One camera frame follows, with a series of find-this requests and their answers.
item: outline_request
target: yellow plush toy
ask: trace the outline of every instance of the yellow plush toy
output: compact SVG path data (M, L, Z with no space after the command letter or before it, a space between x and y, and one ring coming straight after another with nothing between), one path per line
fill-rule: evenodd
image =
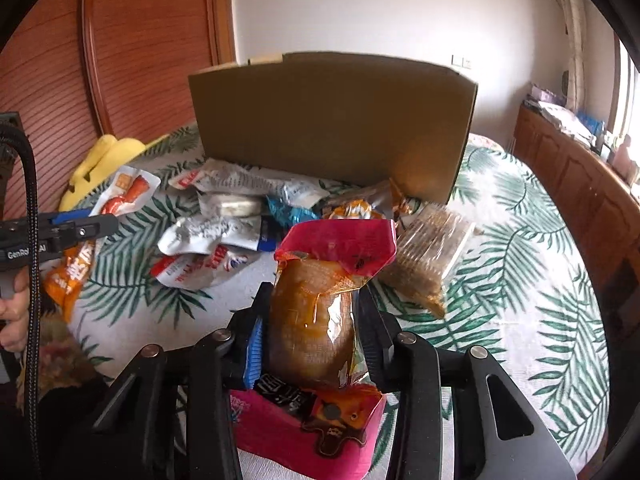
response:
M59 210L73 209L120 166L127 164L145 150L146 146L137 139L118 140L112 135L101 136L71 175L60 200Z

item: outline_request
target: finger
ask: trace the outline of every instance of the finger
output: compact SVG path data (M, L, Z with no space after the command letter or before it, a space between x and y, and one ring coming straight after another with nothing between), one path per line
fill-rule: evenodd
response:
M29 316L26 314L16 321L12 321L0 332L0 345L7 350L17 346L27 336Z
M10 300L0 301L0 319L16 321L29 309L29 289L16 292Z
M14 290L16 292L22 292L29 286L29 269L23 267L20 272L15 275L14 278Z
M25 336L24 338L20 339L20 341L15 343L10 343L9 345L3 346L3 347L8 352L22 352L26 346L27 346L27 338Z

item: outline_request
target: leaf pattern bedspread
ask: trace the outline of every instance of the leaf pattern bedspread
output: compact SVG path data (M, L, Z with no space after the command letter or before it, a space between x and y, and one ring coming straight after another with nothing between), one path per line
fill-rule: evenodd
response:
M84 352L108 378L149 342L179 348L226 326L233 310L250 305L260 282L273 281L275 264L267 253L207 290L166 288L149 277L160 257L158 238L178 216L198 211L195 194L175 192L167 182L203 161L197 128L191 126L132 163L159 176L161 186L105 243L71 322ZM79 207L95 202L107 184ZM609 368L598 303L575 243L530 169L507 153L468 145L449 206L474 220L481 234L472 237L449 284L446 318L415 309L380 283L376 301L436 346L489 349L580 471L606 428ZM390 396L368 478L386 475L397 409ZM453 434L446 389L442 416L447 479L453 474ZM247 453L241 453L241 462L246 478L299 477Z

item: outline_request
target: curtain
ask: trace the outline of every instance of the curtain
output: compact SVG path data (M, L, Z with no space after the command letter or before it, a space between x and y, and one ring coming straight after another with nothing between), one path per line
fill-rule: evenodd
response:
M572 112L584 108L584 44L586 17L584 0L556 0L564 13L569 35L569 84L566 107Z

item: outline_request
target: cardboard box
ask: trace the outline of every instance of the cardboard box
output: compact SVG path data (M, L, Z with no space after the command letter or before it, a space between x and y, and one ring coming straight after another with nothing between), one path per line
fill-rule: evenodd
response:
M300 52L189 76L207 156L446 203L478 86L450 68Z

